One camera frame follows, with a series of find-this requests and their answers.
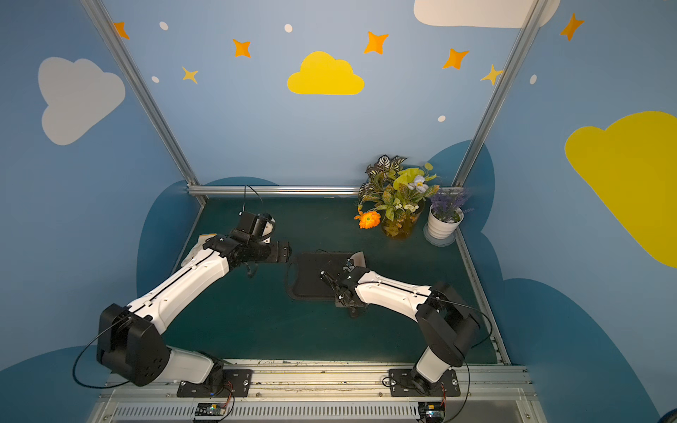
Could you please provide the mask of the black plastic cutting board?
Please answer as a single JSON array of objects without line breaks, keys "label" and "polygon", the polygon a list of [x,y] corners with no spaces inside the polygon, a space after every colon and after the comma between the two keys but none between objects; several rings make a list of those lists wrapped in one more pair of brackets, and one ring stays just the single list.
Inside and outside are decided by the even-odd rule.
[{"label": "black plastic cutting board", "polygon": [[334,293],[320,280],[319,273],[340,271],[352,255],[354,253],[324,250],[297,255],[287,266],[284,278],[287,295],[296,301],[333,301]]}]

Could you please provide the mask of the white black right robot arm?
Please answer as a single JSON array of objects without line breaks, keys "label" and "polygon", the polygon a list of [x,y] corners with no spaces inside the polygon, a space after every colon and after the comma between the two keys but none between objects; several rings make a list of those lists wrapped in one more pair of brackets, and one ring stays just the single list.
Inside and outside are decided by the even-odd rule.
[{"label": "white black right robot arm", "polygon": [[480,334],[483,314],[463,303],[451,286],[407,284],[358,266],[353,260],[348,260],[340,273],[322,270],[318,276],[344,308],[375,305],[418,324],[426,349],[409,382],[418,391],[440,382],[450,369],[462,367]]}]

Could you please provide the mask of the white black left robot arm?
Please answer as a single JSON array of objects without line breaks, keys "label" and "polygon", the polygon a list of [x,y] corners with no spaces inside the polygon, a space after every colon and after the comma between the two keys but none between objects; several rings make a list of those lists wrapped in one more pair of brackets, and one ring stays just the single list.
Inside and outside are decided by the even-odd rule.
[{"label": "white black left robot arm", "polygon": [[126,306],[100,314],[96,359],[112,373],[142,387],[152,382],[215,385],[222,362],[199,352],[169,347],[162,334],[212,283],[249,263],[286,263],[287,241],[245,240],[215,234],[181,269]]}]

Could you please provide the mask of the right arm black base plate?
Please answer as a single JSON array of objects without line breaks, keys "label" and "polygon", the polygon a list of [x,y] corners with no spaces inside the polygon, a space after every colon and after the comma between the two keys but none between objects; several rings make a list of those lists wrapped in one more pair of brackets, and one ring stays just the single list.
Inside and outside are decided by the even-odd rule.
[{"label": "right arm black base plate", "polygon": [[391,368],[381,383],[393,398],[459,397],[460,382],[453,369],[447,370],[438,382],[429,382],[413,369]]}]

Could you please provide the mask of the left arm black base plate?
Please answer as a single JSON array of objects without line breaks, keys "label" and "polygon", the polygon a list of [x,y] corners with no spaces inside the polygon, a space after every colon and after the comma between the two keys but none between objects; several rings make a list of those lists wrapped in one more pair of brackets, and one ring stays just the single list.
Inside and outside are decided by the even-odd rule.
[{"label": "left arm black base plate", "polygon": [[193,384],[181,381],[178,398],[247,398],[253,371],[245,368],[216,367],[204,382]]}]

